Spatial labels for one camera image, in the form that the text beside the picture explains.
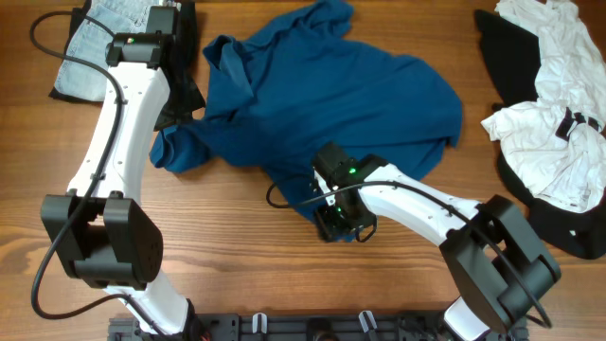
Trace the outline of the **dark blue polo shirt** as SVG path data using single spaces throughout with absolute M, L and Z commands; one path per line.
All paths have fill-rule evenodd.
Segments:
M 318 1 L 246 40 L 217 37 L 203 51 L 205 114 L 158 133 L 154 166 L 180 173 L 220 157 L 259 167 L 310 221 L 312 160 L 328 143 L 426 176 L 460 138 L 461 101 L 425 61 L 347 40 L 352 14 L 343 1 Z

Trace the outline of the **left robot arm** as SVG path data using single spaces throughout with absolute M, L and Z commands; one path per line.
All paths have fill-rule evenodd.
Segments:
M 190 74 L 198 32 L 195 6 L 162 1 L 141 33 L 112 31 L 100 73 L 106 94 L 91 144 L 63 195 L 45 198 L 49 258 L 65 273 L 120 300 L 134 315 L 133 338 L 199 340 L 192 303 L 162 272 L 163 237 L 141 207 L 155 132 L 191 121 L 205 100 Z

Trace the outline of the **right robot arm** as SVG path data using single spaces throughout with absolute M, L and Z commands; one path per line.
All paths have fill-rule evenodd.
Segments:
M 385 217 L 439 248 L 459 292 L 442 316 L 454 338 L 504 334 L 530 310 L 550 327 L 539 300 L 561 279 L 561 268 L 510 200 L 458 198 L 377 155 L 357 160 L 334 143 L 316 154 L 312 168 L 313 189 L 324 203 L 315 215 L 326 241 L 366 242 Z

